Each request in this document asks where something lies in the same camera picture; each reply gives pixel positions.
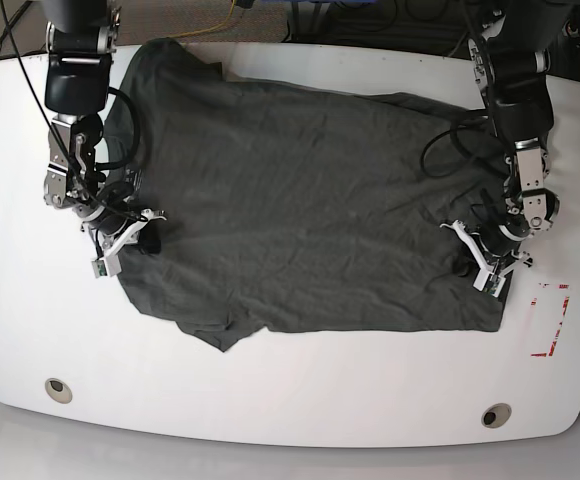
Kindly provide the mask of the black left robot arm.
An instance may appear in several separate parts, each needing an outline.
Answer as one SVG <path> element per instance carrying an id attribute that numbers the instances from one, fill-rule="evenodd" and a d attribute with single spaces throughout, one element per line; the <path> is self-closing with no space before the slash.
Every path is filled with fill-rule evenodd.
<path id="1" fill-rule="evenodd" d="M 501 282 L 520 265 L 531 265 L 522 244 L 550 230 L 558 196 L 545 185 L 547 141 L 555 118 L 547 87 L 548 52 L 574 5 L 568 1 L 482 1 L 460 4 L 468 29 L 468 51 L 484 107 L 455 120 L 448 136 L 465 162 L 489 164 L 461 143 L 463 133 L 484 133 L 498 142 L 507 171 L 503 194 L 483 194 L 484 219 L 475 227 L 455 220 L 448 229 L 461 241 L 460 276 L 476 274 L 476 284 Z"/>

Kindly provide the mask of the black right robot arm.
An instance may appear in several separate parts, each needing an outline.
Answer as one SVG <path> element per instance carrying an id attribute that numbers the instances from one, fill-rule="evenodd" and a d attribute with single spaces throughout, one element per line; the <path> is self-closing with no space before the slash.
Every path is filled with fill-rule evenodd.
<path id="1" fill-rule="evenodd" d="M 154 222 L 160 216 L 136 201 L 139 113 L 127 94 L 110 85 L 120 9 L 112 1 L 45 1 L 42 9 L 48 21 L 44 104 L 55 114 L 44 200 L 80 216 L 99 259 L 114 246 L 157 254 L 161 242 Z M 110 96 L 129 114 L 131 143 L 120 159 L 99 162 L 100 113 Z"/>

